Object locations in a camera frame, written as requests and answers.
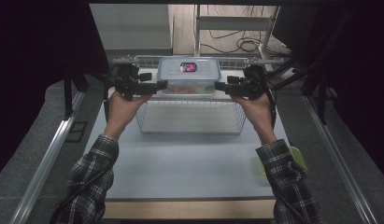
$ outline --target metal bar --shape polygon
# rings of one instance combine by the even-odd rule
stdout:
[[[325,146],[328,149],[332,159],[334,160],[334,164],[337,168],[337,171],[339,172],[341,178],[343,179],[346,189],[348,190],[349,195],[351,196],[351,199],[353,200],[358,212],[360,213],[363,223],[366,223],[366,224],[377,223],[377,220],[374,214],[372,213],[372,209],[368,201],[366,200],[366,197],[364,196],[361,188],[359,187],[354,177],[352,176],[352,173],[349,170],[346,162],[344,161],[340,153],[340,150],[337,147],[337,144],[332,138],[331,133],[329,132],[328,128],[325,125],[322,125],[322,123],[320,122],[320,118],[315,112],[317,108],[315,107],[314,102],[312,102],[312,100],[307,96],[303,96],[303,98],[306,102],[306,105],[311,114],[311,117],[313,118],[315,124],[317,125],[317,128],[325,143]]]
[[[200,57],[200,5],[197,5],[197,15],[195,17],[195,40],[194,57]]]
[[[279,90],[279,89],[293,83],[294,81],[296,81],[302,77],[305,77],[306,75],[310,74],[311,71],[312,71],[312,68],[308,68],[306,70],[299,71],[299,72],[293,74],[291,77],[288,77],[287,79],[282,80],[278,84],[274,85],[274,89]]]
[[[290,6],[290,7],[346,7],[355,5],[351,0],[88,0],[89,4],[168,4],[168,5],[238,5],[238,6]]]
[[[23,194],[21,201],[13,214],[13,217],[9,221],[12,224],[23,224],[28,219],[31,211],[35,205],[37,197],[40,194],[44,184],[46,183],[47,177],[51,171],[52,165],[54,164],[58,153],[60,152],[61,146],[64,143],[67,133],[69,132],[72,123],[74,122],[75,116],[78,112],[80,102],[84,97],[84,93],[78,92],[73,101],[74,110],[68,120],[63,120],[57,133],[52,138],[49,148],[43,157],[42,162],[37,167],[34,177],[29,183],[28,189]]]
[[[276,7],[273,14],[270,16],[270,20],[269,20],[269,23],[267,24],[267,29],[266,29],[265,34],[264,34],[264,39],[263,39],[262,43],[259,44],[259,47],[258,47],[258,50],[261,54],[261,57],[264,60],[268,59],[267,53],[266,53],[266,48],[267,48],[267,44],[268,44],[268,41],[270,39],[271,33],[273,32],[274,23],[276,22],[276,19],[277,19],[278,10],[279,10],[279,7]],[[264,69],[267,73],[273,73],[274,72],[274,69],[273,69],[273,66],[271,65],[271,63],[265,64]]]
[[[271,18],[261,17],[200,17],[200,30],[266,31]]]
[[[72,79],[68,72],[64,72],[64,98],[65,114],[64,120],[68,120],[72,114]]]

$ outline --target plastic storage container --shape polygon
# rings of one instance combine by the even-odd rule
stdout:
[[[216,58],[163,57],[157,77],[168,80],[163,94],[213,94],[214,82],[220,80],[220,67]]]

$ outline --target cable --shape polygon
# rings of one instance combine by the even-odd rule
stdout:
[[[301,55],[304,55],[306,52],[309,52],[310,50],[314,50],[316,46],[319,46],[320,43],[327,38],[327,35],[331,33],[331,31],[334,29],[334,25],[327,26],[326,29],[322,32],[323,35],[321,35],[319,38],[317,38],[313,44],[309,45],[307,48],[301,50],[300,52],[297,52],[297,54],[292,54],[291,59],[282,64],[274,73],[269,74],[270,77],[276,76],[281,74],[284,70],[289,69],[294,63],[296,63]],[[308,70],[316,66],[317,62],[312,63],[310,66],[303,68],[303,70]]]
[[[230,50],[230,51],[223,51],[223,50],[220,50],[220,49],[215,49],[214,47],[210,46],[210,45],[206,45],[206,44],[200,44],[201,46],[205,46],[205,47],[208,47],[208,48],[211,48],[211,49],[214,49],[220,53],[233,53],[233,52],[236,52],[238,51],[240,48],[238,49],[235,49],[235,50]]]
[[[263,10],[264,10],[264,6],[262,6],[261,17],[263,16]],[[262,31],[259,31],[259,41],[260,42],[261,42],[261,39],[262,39]]]
[[[243,37],[239,38],[236,42],[237,46],[244,50],[245,52],[253,52],[254,50],[258,49],[259,45],[255,43],[255,41],[249,37],[245,37],[245,32]],[[242,46],[245,44],[253,44],[255,47],[253,49],[244,49]]]
[[[209,16],[209,5],[206,5],[206,14]],[[236,32],[233,32],[233,33],[230,33],[228,35],[220,35],[220,36],[213,36],[212,33],[211,33],[211,30],[209,30],[209,34],[211,35],[211,37],[213,39],[220,39],[220,38],[224,38],[224,37],[227,37],[227,36],[231,36],[231,35],[235,35],[235,34],[238,34],[242,31],[236,31]]]
[[[292,212],[293,214],[299,218],[299,220],[305,224],[309,224],[309,222],[302,216],[300,215],[296,209],[294,209],[286,200],[285,200],[285,195],[283,195],[281,193],[281,191],[279,190],[279,186],[277,185],[276,181],[273,180],[272,176],[271,175],[267,175],[267,180],[268,182],[270,183],[270,186],[271,188],[273,189],[273,193],[274,195],[276,196],[277,199],[280,199],[284,204],[285,206],[287,206]]]
[[[104,85],[104,110],[105,110],[105,119],[106,121],[108,120],[108,116],[109,116],[109,105],[108,105],[108,91],[109,91],[109,81],[110,81],[110,77],[112,76],[112,71],[115,67],[118,67],[119,65],[118,64],[115,64],[113,65],[110,70],[109,70],[109,73],[107,74],[107,82],[105,82],[105,85]]]
[[[241,16],[244,15],[244,12],[246,12],[246,11],[248,12],[248,10],[249,10],[249,6],[246,6],[244,11],[241,13]]]
[[[276,89],[274,88],[274,84],[268,80],[265,81],[266,83],[270,84],[271,88],[269,88],[271,90],[271,94],[274,93],[274,104],[276,105],[277,104],[277,91]]]
[[[276,119],[277,119],[277,108],[276,108],[276,104],[277,104],[277,92],[276,90],[273,88],[272,90],[270,90],[270,88],[267,87],[267,83],[269,83],[272,87],[274,87],[273,83],[267,81],[267,79],[264,77],[264,76],[259,76],[258,75],[258,72],[256,71],[253,71],[253,70],[248,70],[248,71],[244,71],[244,74],[246,72],[248,72],[249,74],[252,74],[256,77],[257,80],[263,80],[264,84],[265,85],[262,85],[263,87],[263,90],[264,92],[266,93],[267,95],[267,98],[268,98],[268,101],[270,103],[270,112],[271,112],[271,126],[275,127],[276,125]]]
[[[117,154],[113,160],[111,160],[107,166],[104,167],[104,169],[101,170],[96,176],[93,176],[90,180],[86,181],[79,189],[77,189],[75,192],[72,193],[72,195],[68,196],[66,199],[64,199],[55,209],[54,213],[51,216],[50,224],[55,224],[57,222],[58,217],[60,214],[65,210],[65,208],[83,192],[87,187],[89,187],[97,178],[101,177],[104,173],[106,173],[109,169],[113,167],[115,164],[117,158],[119,157],[119,154]]]

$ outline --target white wall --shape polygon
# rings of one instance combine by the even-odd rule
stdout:
[[[90,4],[105,49],[171,49],[168,5]]]

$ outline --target transparent plastic box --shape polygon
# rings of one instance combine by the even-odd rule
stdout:
[[[136,119],[142,133],[240,134],[245,114],[232,101],[150,100]]]
[[[216,58],[162,57],[157,78],[168,80],[163,94],[213,94],[214,82],[220,80],[220,66]]]

